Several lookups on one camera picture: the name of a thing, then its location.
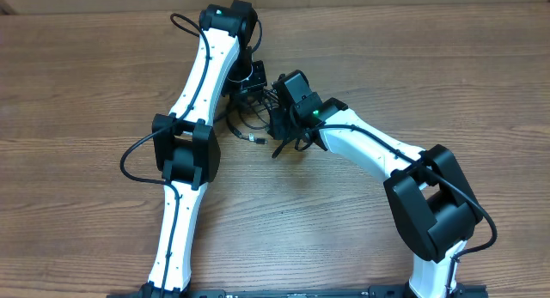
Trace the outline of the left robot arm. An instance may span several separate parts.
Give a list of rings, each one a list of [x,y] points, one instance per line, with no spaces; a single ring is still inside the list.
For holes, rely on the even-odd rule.
[[[199,15],[199,47],[186,85],[151,130],[162,174],[164,211],[156,261],[140,297],[182,297],[191,281],[191,250],[201,200],[215,179],[221,151],[215,111],[230,81],[252,74],[248,43],[258,21],[248,2],[211,4]]]

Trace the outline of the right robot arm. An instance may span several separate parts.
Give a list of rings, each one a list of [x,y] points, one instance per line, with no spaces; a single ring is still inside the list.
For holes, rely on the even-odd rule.
[[[353,161],[382,182],[394,224],[413,253],[404,284],[371,285],[367,297],[486,297],[484,285],[455,279],[483,214],[453,153],[396,140],[364,122],[344,102],[323,101],[295,70],[272,85],[280,108],[275,136],[298,151],[316,144]]]

